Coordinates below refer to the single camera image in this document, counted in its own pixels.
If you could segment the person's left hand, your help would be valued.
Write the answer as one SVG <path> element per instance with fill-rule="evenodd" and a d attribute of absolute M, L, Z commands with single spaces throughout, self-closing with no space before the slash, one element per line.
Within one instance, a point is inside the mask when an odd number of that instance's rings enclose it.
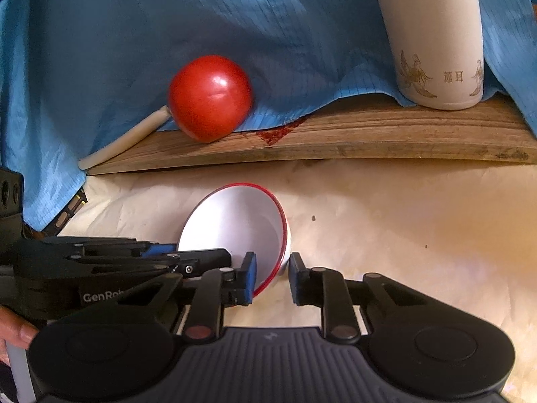
<path fill-rule="evenodd" d="M 9 308 L 1 306 L 0 308 L 0 344 L 1 344 L 1 361 L 10 365 L 7 345 L 10 344 L 16 348 L 27 350 L 32 340 L 38 333 L 38 329 L 31 323 L 14 314 Z"/>

